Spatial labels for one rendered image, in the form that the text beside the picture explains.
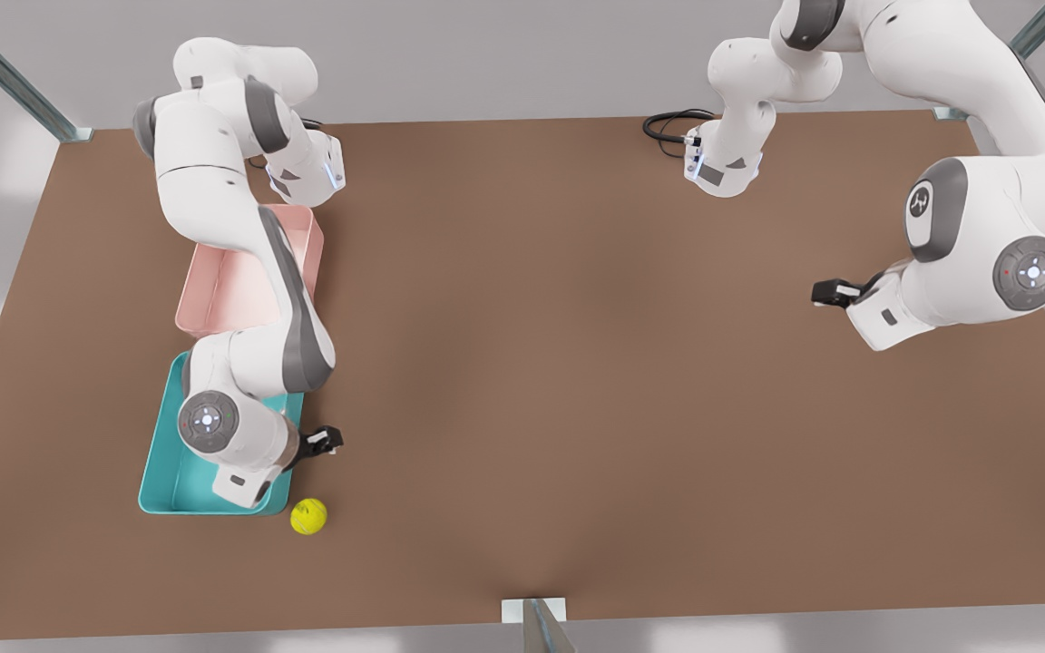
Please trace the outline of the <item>yellow tennis ball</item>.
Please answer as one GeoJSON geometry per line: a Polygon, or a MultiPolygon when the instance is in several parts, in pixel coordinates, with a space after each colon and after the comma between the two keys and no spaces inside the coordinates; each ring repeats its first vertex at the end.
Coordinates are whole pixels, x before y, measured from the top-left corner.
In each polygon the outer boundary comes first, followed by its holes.
{"type": "Polygon", "coordinates": [[[303,536],[312,536],[327,524],[327,507],[319,499],[303,499],[291,510],[291,528],[303,536]]]}

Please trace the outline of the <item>teal rectangular tray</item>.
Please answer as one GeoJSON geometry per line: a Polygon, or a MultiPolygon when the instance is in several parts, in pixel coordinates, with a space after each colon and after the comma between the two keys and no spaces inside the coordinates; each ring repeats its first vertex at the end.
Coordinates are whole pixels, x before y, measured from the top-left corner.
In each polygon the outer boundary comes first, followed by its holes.
{"type": "Polygon", "coordinates": [[[283,512],[288,504],[291,472],[282,473],[264,499],[252,509],[225,502],[212,491],[219,467],[188,450],[175,425],[179,409],[185,401],[181,379],[186,358],[187,353],[182,352],[171,362],[163,387],[138,495],[142,511],[150,515],[208,516],[278,515],[283,512]]]}

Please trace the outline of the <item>pink rectangular tray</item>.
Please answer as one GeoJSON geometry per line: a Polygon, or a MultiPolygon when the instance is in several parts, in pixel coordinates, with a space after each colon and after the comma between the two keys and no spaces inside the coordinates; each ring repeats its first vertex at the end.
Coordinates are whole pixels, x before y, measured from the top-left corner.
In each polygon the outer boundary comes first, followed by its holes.
{"type": "MultiPolygon", "coordinates": [[[[308,207],[271,207],[293,248],[298,269],[315,294],[324,235],[308,207]]],[[[264,269],[249,253],[195,244],[175,314],[175,326],[194,339],[269,324],[278,319],[264,269]]]]}

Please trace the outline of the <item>silver frame post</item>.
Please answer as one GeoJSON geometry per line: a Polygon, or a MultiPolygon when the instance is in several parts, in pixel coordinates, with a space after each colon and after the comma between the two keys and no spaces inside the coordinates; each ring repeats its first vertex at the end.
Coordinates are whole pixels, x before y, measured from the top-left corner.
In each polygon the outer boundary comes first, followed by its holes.
{"type": "Polygon", "coordinates": [[[1030,20],[1011,38],[1011,49],[1021,59],[1029,59],[1045,43],[1045,1],[1030,20]]]}
{"type": "Polygon", "coordinates": [[[503,599],[501,622],[522,625],[522,653],[577,653],[564,631],[565,598],[503,599]]]}
{"type": "Polygon", "coordinates": [[[1,53],[0,90],[28,112],[38,124],[50,132],[61,143],[87,143],[92,139],[93,129],[73,124],[1,53]]]}

